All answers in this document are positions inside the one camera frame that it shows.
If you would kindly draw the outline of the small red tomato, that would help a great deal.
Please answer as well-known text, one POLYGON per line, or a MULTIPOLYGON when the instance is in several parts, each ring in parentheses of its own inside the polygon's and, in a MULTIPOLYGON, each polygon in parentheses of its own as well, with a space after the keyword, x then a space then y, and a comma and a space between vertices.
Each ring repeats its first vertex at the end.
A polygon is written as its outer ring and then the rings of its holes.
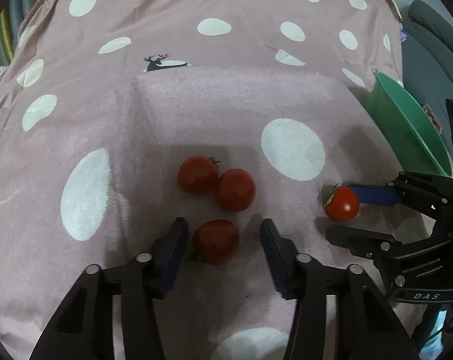
POLYGON ((245 170, 232 168, 218 179, 214 196, 216 204, 224 211, 245 211, 256 197, 256 182, 245 170))
POLYGON ((188 194, 210 194, 219 178, 219 167, 213 158, 191 155, 180 166, 177 183, 188 194))
POLYGON ((195 259, 212 266, 227 263, 239 248, 240 235, 226 219, 214 219, 196 229, 192 237, 195 259))

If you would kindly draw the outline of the green plastic bowl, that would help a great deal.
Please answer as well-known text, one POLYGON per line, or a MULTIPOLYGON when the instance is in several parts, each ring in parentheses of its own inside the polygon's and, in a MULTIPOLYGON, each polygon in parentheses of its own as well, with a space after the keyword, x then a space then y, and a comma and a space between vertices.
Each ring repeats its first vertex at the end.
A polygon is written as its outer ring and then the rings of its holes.
POLYGON ((363 107, 386 138, 402 169, 452 176, 448 151, 419 103, 397 81, 382 72, 363 107))

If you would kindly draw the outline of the pink polka dot cloth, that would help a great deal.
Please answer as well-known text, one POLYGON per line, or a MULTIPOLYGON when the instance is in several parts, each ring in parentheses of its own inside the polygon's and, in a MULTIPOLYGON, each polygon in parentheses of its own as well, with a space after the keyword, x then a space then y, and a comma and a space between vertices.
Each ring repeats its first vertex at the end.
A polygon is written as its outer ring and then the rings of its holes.
POLYGON ((363 101, 403 83, 386 0, 38 0, 0 82, 0 344, 28 359, 86 267, 148 252, 178 217, 239 230, 219 266, 188 247, 154 301, 167 359, 284 359, 295 304, 260 239, 275 222, 327 266, 325 185, 379 184, 400 163, 363 101), (222 210, 177 183, 191 155, 248 172, 256 197, 222 210))

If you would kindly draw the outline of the small red tomato front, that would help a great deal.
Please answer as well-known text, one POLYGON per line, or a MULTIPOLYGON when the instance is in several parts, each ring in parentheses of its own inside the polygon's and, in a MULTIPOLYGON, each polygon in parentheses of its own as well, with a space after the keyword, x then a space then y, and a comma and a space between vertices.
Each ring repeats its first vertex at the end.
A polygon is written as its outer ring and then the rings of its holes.
POLYGON ((245 170, 232 168, 218 179, 214 196, 216 204, 224 211, 245 211, 256 197, 256 182, 245 170))

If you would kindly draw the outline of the small red tomato back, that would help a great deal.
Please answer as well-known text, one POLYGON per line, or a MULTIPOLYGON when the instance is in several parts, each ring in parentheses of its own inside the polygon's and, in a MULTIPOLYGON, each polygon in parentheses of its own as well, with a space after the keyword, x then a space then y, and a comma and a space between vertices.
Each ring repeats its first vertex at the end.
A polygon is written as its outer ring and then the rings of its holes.
POLYGON ((177 183, 188 194, 210 194, 219 178, 219 167, 213 158, 191 155, 180 166, 177 183))

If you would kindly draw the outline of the large red tomato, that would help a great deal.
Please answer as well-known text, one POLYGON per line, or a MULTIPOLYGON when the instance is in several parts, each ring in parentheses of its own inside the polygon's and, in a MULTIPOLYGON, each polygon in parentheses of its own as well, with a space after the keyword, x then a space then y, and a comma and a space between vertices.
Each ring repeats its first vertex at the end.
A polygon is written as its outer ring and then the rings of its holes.
POLYGON ((321 205, 335 222, 346 223, 358 216, 360 202, 356 193, 344 185, 325 185, 321 190, 321 205))

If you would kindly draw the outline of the grey sofa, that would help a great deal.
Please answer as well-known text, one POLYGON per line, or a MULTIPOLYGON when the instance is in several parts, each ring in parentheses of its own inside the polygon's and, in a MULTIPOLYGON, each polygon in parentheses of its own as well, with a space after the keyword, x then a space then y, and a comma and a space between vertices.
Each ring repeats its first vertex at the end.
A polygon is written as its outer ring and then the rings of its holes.
POLYGON ((403 32, 404 88, 438 125, 446 125, 445 100, 453 99, 453 27, 428 4, 415 0, 403 32))

